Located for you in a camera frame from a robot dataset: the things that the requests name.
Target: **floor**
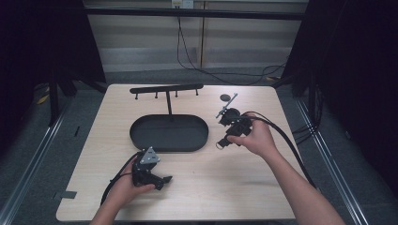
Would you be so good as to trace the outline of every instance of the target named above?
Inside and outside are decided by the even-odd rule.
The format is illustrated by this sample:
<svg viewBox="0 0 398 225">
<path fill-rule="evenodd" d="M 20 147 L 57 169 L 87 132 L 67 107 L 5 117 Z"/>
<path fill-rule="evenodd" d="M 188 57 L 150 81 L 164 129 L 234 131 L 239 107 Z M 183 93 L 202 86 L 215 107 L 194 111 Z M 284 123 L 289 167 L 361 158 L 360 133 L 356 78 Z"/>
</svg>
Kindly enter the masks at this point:
<svg viewBox="0 0 398 225">
<path fill-rule="evenodd" d="M 266 78 L 248 77 L 242 75 L 221 75 L 219 72 L 235 72 L 261 74 L 260 67 L 213 68 L 212 75 L 203 74 L 188 69 L 167 69 L 135 72 L 107 73 L 108 84 L 111 83 L 204 83 L 204 84 L 247 84 L 269 85 Z M 8 155 L 0 160 L 0 207 L 3 208 L 1 222 L 6 224 L 64 224 L 56 219 L 55 213 L 59 201 L 54 194 L 66 189 L 69 178 L 84 146 L 85 139 L 95 119 L 103 94 L 84 84 L 76 83 L 78 93 L 75 97 L 60 95 L 60 108 L 64 109 L 63 120 L 56 128 L 56 134 L 41 153 L 39 161 L 33 168 L 34 173 L 27 179 L 27 170 L 32 168 L 32 158 L 38 154 L 38 147 L 48 127 L 50 104 L 47 100 L 37 105 L 36 101 L 44 92 L 39 89 L 35 93 L 35 100 L 23 119 L 23 127 L 16 142 L 10 147 Z M 291 129 L 298 130 L 305 125 L 300 112 L 298 99 L 293 98 L 290 86 L 284 85 L 277 89 L 286 118 Z M 304 164 L 322 193 L 336 207 L 347 224 L 397 224 L 398 201 L 390 193 L 389 188 L 366 162 L 360 149 L 345 136 L 344 128 L 338 119 L 328 110 L 323 111 L 321 127 L 319 129 L 327 144 L 330 158 L 340 170 L 349 190 L 341 190 L 330 173 L 319 147 L 313 138 L 301 143 L 298 150 Z M 25 192 L 18 187 L 19 182 L 25 183 Z M 344 194 L 351 194 L 358 205 L 350 205 Z M 9 202 L 13 196 L 17 201 Z M 5 215 L 5 209 L 12 204 L 10 214 Z M 358 219 L 350 209 L 359 209 L 362 215 Z M 189 221 L 181 224 L 195 224 Z M 295 220 L 286 221 L 223 221 L 217 224 L 296 224 Z"/>
</svg>

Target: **hand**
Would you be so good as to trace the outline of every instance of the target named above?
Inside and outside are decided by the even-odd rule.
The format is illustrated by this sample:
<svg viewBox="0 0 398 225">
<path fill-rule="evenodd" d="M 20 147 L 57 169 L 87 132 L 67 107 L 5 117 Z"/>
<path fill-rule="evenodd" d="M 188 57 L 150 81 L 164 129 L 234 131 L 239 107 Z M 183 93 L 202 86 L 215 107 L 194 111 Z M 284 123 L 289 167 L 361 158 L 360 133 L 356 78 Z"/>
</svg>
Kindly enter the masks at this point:
<svg viewBox="0 0 398 225">
<path fill-rule="evenodd" d="M 134 158 L 120 174 L 122 177 L 114 184 L 105 202 L 112 202 L 113 204 L 123 207 L 131 202 L 137 195 L 143 194 L 155 188 L 154 185 L 145 185 L 136 187 L 132 183 L 131 169 Z"/>
<path fill-rule="evenodd" d="M 255 117 L 255 114 L 248 112 L 247 116 Z M 228 136 L 227 140 L 245 146 L 249 151 L 266 159 L 270 154 L 278 152 L 269 125 L 261 120 L 252 119 L 252 132 L 246 137 Z"/>
<path fill-rule="evenodd" d="M 122 177 L 120 177 L 111 188 L 105 202 L 99 208 L 90 224 L 113 224 L 118 211 L 123 206 L 131 202 L 137 195 L 146 193 L 155 188 L 154 185 L 136 187 L 132 183 L 131 169 L 134 160 L 135 158 L 120 174 Z"/>
</svg>

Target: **left hand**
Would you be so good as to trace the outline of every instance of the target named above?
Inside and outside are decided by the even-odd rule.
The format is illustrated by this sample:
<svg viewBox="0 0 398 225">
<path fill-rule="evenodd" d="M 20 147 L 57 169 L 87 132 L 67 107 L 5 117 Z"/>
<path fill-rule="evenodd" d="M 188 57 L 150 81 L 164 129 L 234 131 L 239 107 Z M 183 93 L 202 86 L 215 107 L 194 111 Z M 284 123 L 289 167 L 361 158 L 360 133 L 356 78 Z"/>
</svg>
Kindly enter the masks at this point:
<svg viewBox="0 0 398 225">
<path fill-rule="evenodd" d="M 124 171 L 120 174 L 122 177 L 114 184 L 105 202 L 112 202 L 120 207 L 125 206 L 131 202 L 137 195 L 143 194 L 155 188 L 155 185 L 144 185 L 136 187 L 132 183 L 131 169 L 132 162 L 136 157 L 127 165 Z"/>
</svg>

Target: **wooden table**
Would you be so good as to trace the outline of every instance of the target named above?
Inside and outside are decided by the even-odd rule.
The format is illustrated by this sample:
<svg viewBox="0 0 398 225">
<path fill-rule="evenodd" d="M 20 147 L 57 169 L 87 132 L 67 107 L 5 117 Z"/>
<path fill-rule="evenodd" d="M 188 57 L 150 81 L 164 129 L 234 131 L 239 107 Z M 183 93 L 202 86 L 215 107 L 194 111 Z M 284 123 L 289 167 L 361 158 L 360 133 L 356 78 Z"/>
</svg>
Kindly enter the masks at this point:
<svg viewBox="0 0 398 225">
<path fill-rule="evenodd" d="M 109 180 L 138 149 L 130 139 L 130 126 L 146 114 L 167 114 L 165 93 L 130 93 L 132 87 L 149 85 L 113 84 L 99 108 L 82 154 L 70 178 L 68 191 L 75 199 L 63 199 L 56 217 L 61 221 L 85 221 L 97 212 Z M 278 125 L 293 140 L 276 92 L 271 87 L 207 85 L 195 91 L 171 95 L 173 113 L 194 114 L 206 121 L 206 145 L 192 153 L 158 154 L 161 162 L 152 170 L 157 176 L 172 175 L 161 191 L 153 190 L 121 209 L 116 220 L 200 221 L 294 218 L 270 168 L 245 147 L 231 144 L 220 150 L 216 142 L 227 127 L 219 124 L 217 113 L 225 105 L 222 94 L 238 93 L 229 107 L 241 113 L 256 111 Z M 284 157 L 302 171 L 284 139 L 272 130 Z"/>
</svg>

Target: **power outlet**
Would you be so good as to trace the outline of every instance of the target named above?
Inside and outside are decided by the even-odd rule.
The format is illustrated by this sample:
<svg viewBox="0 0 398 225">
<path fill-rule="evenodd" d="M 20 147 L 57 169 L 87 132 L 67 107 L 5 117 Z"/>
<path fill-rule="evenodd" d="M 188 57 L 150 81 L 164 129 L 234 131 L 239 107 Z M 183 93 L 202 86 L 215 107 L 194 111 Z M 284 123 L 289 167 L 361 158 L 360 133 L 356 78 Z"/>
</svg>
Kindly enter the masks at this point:
<svg viewBox="0 0 398 225">
<path fill-rule="evenodd" d="M 182 0 L 182 8 L 193 9 L 193 0 Z"/>
<path fill-rule="evenodd" d="M 182 8 L 182 0 L 172 0 L 172 8 Z"/>
</svg>

